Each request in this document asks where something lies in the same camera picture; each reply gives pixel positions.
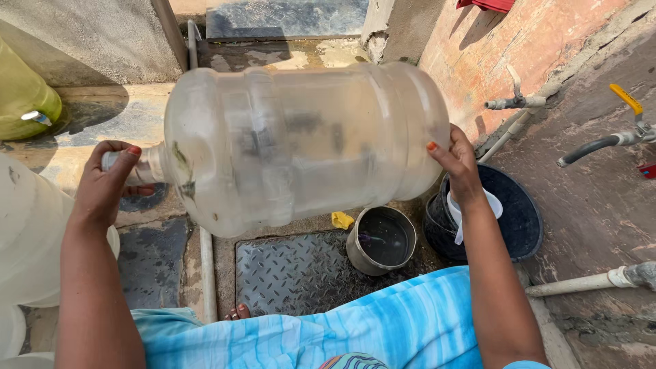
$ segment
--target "orange fingernail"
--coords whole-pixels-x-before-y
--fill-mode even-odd
[[[141,155],[141,147],[139,146],[130,146],[127,149],[127,152],[134,155]]]

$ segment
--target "blue tie-dye fabric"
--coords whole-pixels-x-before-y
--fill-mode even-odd
[[[133,318],[148,368],[317,369],[352,352],[390,368],[482,368],[469,283],[468,267],[453,267],[323,314],[208,325],[191,309],[134,310]]]

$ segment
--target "black hose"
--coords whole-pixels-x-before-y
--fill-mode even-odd
[[[602,137],[598,140],[590,141],[586,144],[580,145],[576,150],[558,159],[556,163],[558,164],[559,167],[564,168],[591,152],[597,151],[601,148],[605,148],[608,146],[615,146],[617,144],[619,144],[618,136],[613,135],[613,136]]]

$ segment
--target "hand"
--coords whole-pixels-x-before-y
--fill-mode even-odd
[[[451,197],[461,207],[480,200],[485,200],[481,180],[478,178],[478,167],[474,156],[474,147],[458,126],[451,124],[451,143],[449,150],[429,142],[426,145],[428,153],[449,172]]]
[[[103,172],[100,168],[100,160],[107,151],[122,151],[122,153],[112,168]],[[107,228],[116,221],[119,200],[122,196],[150,196],[155,193],[154,184],[125,186],[125,180],[140,156],[141,148],[126,142],[99,143],[84,167],[69,222],[106,232]]]

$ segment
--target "red cloth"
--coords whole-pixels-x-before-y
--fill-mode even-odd
[[[455,8],[459,9],[467,5],[478,5],[484,11],[491,9],[493,11],[507,13],[510,11],[514,2],[515,0],[458,0]]]

